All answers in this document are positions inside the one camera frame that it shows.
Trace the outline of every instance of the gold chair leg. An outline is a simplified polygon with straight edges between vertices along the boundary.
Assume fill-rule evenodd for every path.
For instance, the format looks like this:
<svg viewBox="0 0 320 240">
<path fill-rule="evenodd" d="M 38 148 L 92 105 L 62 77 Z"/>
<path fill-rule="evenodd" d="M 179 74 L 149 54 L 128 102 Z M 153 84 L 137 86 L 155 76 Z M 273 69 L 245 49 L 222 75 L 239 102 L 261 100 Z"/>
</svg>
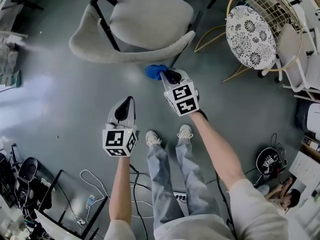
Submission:
<svg viewBox="0 0 320 240">
<path fill-rule="evenodd" d="M 249 67 L 244 68 L 243 70 L 241 70 L 242 68 L 242 64 L 240 65 L 240 67 L 238 68 L 238 70 L 230 77 L 228 77 L 227 79 L 223 80 L 223 83 L 228 82 L 229 80 L 231 80 L 232 78 L 235 78 L 236 76 L 242 74 L 243 72 L 247 71 L 248 69 L 250 69 Z"/>
<path fill-rule="evenodd" d="M 219 37 L 222 37 L 223 35 L 226 34 L 226 32 L 221 33 L 220 35 L 216 36 L 215 38 L 213 38 L 212 40 L 210 40 L 209 42 L 205 43 L 204 45 L 202 45 L 201 47 L 199 47 L 201 41 L 205 38 L 205 36 L 207 34 L 209 34 L 211 31 L 225 27 L 226 25 L 221 25 L 221 26 L 215 26 L 213 28 L 211 28 L 210 30 L 208 30 L 206 33 L 204 33 L 204 35 L 200 38 L 199 42 L 196 44 L 196 47 L 194 49 L 194 52 L 198 52 L 200 51 L 202 48 L 206 47 L 207 45 L 211 44 L 212 42 L 214 42 L 215 40 L 217 40 Z"/>
</svg>

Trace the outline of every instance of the power strip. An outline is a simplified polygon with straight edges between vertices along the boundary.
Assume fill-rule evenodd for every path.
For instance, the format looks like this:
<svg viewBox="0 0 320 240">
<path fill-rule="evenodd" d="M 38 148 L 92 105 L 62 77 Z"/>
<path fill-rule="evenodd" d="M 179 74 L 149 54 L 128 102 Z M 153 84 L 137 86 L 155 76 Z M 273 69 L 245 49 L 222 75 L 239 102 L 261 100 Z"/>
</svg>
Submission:
<svg viewBox="0 0 320 240">
<path fill-rule="evenodd" d="M 177 200 L 183 200 L 183 201 L 187 201 L 187 194 L 186 193 L 181 193 L 181 192 L 173 192 L 175 198 Z"/>
</svg>

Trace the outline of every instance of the floral pattern cushion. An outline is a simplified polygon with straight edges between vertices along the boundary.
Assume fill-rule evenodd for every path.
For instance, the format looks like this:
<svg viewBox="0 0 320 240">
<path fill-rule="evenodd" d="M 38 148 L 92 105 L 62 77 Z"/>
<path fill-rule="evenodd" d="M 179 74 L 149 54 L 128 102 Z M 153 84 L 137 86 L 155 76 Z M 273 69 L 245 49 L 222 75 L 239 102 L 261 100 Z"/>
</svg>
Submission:
<svg viewBox="0 0 320 240">
<path fill-rule="evenodd" d="M 226 18 L 226 39 L 235 57 L 246 67 L 270 69 L 276 42 L 266 20 L 252 8 L 239 5 Z"/>
</svg>

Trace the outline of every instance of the light blue jeans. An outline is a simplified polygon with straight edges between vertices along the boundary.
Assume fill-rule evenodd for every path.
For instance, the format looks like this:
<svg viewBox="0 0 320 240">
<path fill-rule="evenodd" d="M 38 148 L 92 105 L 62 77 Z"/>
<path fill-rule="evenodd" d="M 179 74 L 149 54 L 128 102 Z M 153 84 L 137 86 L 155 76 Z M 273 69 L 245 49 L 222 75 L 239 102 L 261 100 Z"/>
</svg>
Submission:
<svg viewBox="0 0 320 240">
<path fill-rule="evenodd" d="M 180 139 L 175 147 L 184 177 L 189 215 L 220 215 L 219 206 L 203 180 L 200 167 L 192 154 L 189 139 Z M 154 224 L 153 228 L 184 216 L 171 184 L 169 157 L 158 144 L 150 146 L 147 162 L 151 177 Z"/>
</svg>

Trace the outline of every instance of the floor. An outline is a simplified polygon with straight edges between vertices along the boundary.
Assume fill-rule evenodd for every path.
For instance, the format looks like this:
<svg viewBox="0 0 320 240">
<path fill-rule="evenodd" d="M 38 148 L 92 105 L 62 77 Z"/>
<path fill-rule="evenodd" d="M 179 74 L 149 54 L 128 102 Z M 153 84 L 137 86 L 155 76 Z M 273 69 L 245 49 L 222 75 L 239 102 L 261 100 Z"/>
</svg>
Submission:
<svg viewBox="0 0 320 240">
<path fill-rule="evenodd" d="M 145 134 L 151 129 L 156 131 L 170 154 L 173 188 L 180 192 L 185 187 L 175 159 L 176 134 L 182 124 L 193 127 L 187 116 L 178 117 L 170 109 L 163 97 L 162 83 L 146 77 L 145 65 L 96 64 L 80 60 L 72 54 L 68 40 L 79 26 L 89 1 L 35 0 L 44 11 L 24 10 L 25 20 L 20 31 L 29 37 L 21 48 L 17 63 L 22 71 L 22 86 L 0 94 L 2 139 L 6 143 L 16 142 L 21 157 L 37 158 L 54 175 L 63 169 L 66 174 L 61 177 L 60 183 L 71 199 L 75 213 L 82 217 L 86 216 L 84 206 L 89 194 L 99 197 L 99 193 L 80 180 L 81 170 L 92 171 L 101 179 L 109 194 L 112 190 L 117 159 L 103 151 L 102 129 L 109 110 L 118 100 L 126 96 L 133 96 L 135 100 L 140 139 L 131 156 L 131 164 L 140 172 L 148 172 Z M 198 12 L 210 0 L 185 1 Z M 218 0 L 211 10 L 205 11 L 196 37 L 175 66 L 185 70 L 195 83 L 202 110 L 212 126 L 237 152 L 245 172 L 255 167 L 257 152 L 269 145 L 273 133 L 277 133 L 278 140 L 283 144 L 290 165 L 303 136 L 294 126 L 297 101 L 293 94 L 275 83 L 274 73 L 260 79 L 252 70 L 222 83 L 240 65 L 225 38 L 194 53 L 202 34 L 224 24 L 228 1 Z M 101 7 L 108 18 L 112 6 L 101 2 Z M 124 43 L 119 44 L 124 51 L 130 49 Z M 193 130 L 193 152 L 203 170 L 204 180 L 208 182 L 215 179 L 215 171 L 199 135 Z M 256 174 L 253 171 L 247 176 L 253 179 Z M 83 176 L 95 182 L 89 174 Z M 141 176 L 139 183 L 149 186 L 150 180 Z M 215 194 L 222 216 L 226 219 L 226 208 L 216 183 L 210 183 L 208 187 Z M 137 187 L 136 193 L 137 199 L 151 201 L 148 190 Z M 68 204 L 61 195 L 54 202 L 58 208 L 50 214 L 58 219 Z M 139 207 L 143 216 L 151 216 L 150 207 L 143 203 Z M 101 236 L 108 229 L 108 217 L 106 205 L 97 220 Z M 146 218 L 144 221 L 152 239 L 153 220 Z M 68 217 L 63 223 L 78 230 Z M 132 228 L 137 239 L 144 239 L 138 218 L 132 219 Z"/>
</svg>

